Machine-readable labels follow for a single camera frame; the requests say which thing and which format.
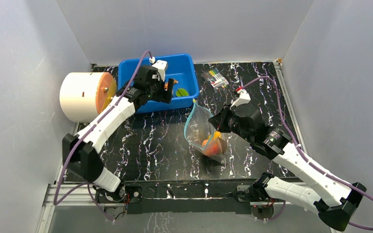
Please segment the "yellow bell pepper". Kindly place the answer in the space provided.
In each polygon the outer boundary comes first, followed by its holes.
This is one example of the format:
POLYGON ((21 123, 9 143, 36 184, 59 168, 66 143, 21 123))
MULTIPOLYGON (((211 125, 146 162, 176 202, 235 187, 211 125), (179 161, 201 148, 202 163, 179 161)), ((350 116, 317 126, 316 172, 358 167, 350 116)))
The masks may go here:
POLYGON ((202 142, 202 146, 205 146, 208 142, 211 142, 219 137, 221 137, 221 133, 219 131, 214 131, 210 136, 207 137, 207 139, 202 142))

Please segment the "clear zip top bag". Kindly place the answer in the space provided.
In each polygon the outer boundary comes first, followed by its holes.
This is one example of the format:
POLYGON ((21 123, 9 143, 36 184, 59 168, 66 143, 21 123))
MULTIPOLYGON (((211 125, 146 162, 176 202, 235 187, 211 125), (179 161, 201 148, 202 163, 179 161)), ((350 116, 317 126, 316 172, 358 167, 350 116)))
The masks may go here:
MULTIPOLYGON (((216 143, 215 139, 211 142, 208 142, 205 146, 202 146, 202 142, 207 139, 207 137, 210 136, 214 131, 216 131, 214 127, 208 122, 208 119, 212 116, 213 114, 209 109, 200 106, 196 100, 193 100, 193 108, 186 120, 186 125, 184 127, 184 137, 187 142, 202 155, 204 155, 203 150, 206 148, 206 146, 212 143, 216 143)), ((225 135, 221 133, 220 138, 225 140, 225 135)), ((224 154, 219 154, 212 157, 207 156, 207 158, 212 159, 218 163, 225 164, 226 158, 224 154)))

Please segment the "round white brown slice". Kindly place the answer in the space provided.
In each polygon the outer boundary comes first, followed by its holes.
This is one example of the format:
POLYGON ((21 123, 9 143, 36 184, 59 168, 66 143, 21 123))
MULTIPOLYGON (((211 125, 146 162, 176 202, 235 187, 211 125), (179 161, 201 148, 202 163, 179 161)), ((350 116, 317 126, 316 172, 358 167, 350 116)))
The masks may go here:
POLYGON ((216 143, 218 146, 218 154, 224 154, 225 151, 227 150, 227 143, 224 139, 222 138, 217 138, 216 143))

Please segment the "orange peach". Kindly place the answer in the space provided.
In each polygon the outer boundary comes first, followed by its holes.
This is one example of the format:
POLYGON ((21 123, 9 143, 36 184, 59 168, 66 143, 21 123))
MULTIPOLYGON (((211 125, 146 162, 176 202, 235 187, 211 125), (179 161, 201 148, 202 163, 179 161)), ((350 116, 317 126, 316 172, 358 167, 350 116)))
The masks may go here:
POLYGON ((203 150, 203 154, 208 157, 216 156, 222 153, 222 148, 217 143, 212 143, 203 150))

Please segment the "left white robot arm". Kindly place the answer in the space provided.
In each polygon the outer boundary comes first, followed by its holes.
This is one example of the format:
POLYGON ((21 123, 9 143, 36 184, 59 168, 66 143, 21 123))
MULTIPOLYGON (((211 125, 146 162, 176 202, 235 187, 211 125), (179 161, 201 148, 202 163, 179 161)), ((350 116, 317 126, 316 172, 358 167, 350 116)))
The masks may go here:
POLYGON ((132 78, 99 116, 76 134, 65 135, 63 170, 104 189, 112 201, 122 201, 126 190, 121 179, 105 167, 100 152, 116 129, 148 101, 171 102, 174 80, 166 80, 167 68, 168 63, 162 60, 136 68, 132 78))

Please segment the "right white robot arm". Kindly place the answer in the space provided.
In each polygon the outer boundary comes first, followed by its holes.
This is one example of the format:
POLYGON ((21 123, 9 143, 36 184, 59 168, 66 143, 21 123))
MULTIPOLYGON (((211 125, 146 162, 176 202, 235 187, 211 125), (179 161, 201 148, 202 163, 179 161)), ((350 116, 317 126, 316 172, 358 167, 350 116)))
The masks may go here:
POLYGON ((346 229, 362 200, 360 191, 366 191, 365 186, 353 183, 348 187, 330 179, 329 172, 314 169, 312 160, 302 158, 290 136, 265 124, 261 112, 250 103, 226 105, 208 122, 221 133, 240 136, 256 153, 284 166, 306 183, 299 186, 264 172, 247 189, 237 188, 234 195, 238 201, 289 201, 317 214, 334 230, 346 229))

